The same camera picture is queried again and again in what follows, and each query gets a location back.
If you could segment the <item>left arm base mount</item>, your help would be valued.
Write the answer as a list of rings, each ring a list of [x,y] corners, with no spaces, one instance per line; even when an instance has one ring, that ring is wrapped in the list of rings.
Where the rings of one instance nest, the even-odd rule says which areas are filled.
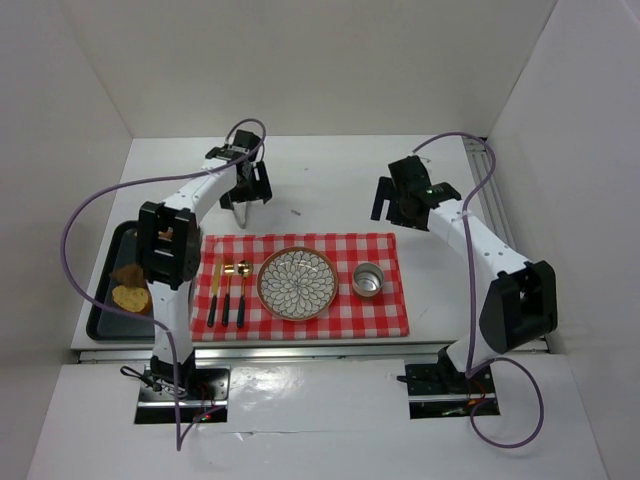
[[[123,376],[140,382],[134,423],[137,425],[171,424],[174,415],[174,385],[151,374],[145,366],[142,372],[122,366]],[[180,422],[190,424],[226,423],[230,369],[204,368],[196,371],[194,383],[178,388]]]

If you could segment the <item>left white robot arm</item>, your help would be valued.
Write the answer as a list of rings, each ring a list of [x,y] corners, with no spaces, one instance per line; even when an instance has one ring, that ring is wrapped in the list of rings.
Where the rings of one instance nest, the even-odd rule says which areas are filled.
[[[232,140],[205,156],[201,176],[164,200],[140,207],[136,263],[150,291],[153,319],[159,322],[154,327],[151,375],[180,389],[194,384],[190,318],[192,285],[201,263],[200,222],[216,203],[234,194],[247,195],[248,202],[256,199],[247,183],[255,179],[253,162],[263,144],[250,131],[236,131]]]

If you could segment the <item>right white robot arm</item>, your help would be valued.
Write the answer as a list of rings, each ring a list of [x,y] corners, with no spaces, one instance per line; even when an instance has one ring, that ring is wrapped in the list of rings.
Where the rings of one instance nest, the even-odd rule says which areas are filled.
[[[442,348],[425,373],[406,374],[410,387],[428,393],[460,393],[466,373],[558,326],[556,275],[546,261],[533,262],[496,236],[464,203],[449,183],[432,183],[417,156],[388,166],[378,181],[371,217],[394,225],[428,231],[441,238],[467,263],[470,330]]]

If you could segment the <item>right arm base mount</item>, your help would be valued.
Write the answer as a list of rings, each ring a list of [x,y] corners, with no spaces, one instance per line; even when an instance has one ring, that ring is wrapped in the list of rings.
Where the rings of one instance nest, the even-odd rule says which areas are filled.
[[[396,380],[406,387],[412,420],[499,416],[500,408],[490,367],[472,378],[458,372],[444,349],[430,363],[409,363]]]

